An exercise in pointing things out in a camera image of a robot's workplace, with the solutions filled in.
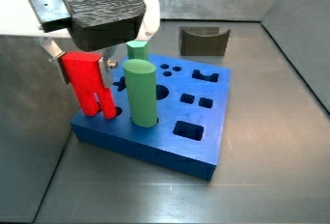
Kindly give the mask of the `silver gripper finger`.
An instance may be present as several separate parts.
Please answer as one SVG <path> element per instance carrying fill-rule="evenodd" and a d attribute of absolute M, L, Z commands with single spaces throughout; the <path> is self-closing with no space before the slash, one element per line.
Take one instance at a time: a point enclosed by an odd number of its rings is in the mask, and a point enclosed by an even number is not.
<path fill-rule="evenodd" d="M 114 69 L 118 67 L 119 63 L 114 59 L 114 54 L 117 51 L 115 46 L 110 46 L 105 49 L 102 58 L 99 60 L 99 69 L 103 80 L 103 85 L 110 88 L 114 83 Z"/>

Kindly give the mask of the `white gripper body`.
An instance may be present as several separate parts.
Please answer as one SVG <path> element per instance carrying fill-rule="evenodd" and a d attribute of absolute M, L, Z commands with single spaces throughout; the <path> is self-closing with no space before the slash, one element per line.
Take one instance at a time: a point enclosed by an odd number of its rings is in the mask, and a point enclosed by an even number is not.
<path fill-rule="evenodd" d="M 144 0 L 146 14 L 137 39 L 149 41 L 161 27 L 160 0 Z M 0 0 L 0 35 L 69 38 L 66 29 L 46 33 L 27 0 Z"/>

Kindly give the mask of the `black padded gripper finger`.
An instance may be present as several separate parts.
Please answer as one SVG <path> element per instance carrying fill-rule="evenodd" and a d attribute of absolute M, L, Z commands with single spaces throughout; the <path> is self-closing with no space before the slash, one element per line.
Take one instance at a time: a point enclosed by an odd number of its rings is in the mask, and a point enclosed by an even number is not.
<path fill-rule="evenodd" d="M 69 84 L 70 79 L 62 62 L 62 56 L 66 54 L 66 52 L 61 49 L 53 38 L 42 38 L 41 44 L 46 49 L 46 51 L 49 52 L 49 54 L 51 55 L 51 63 L 55 65 L 58 69 L 63 83 Z"/>

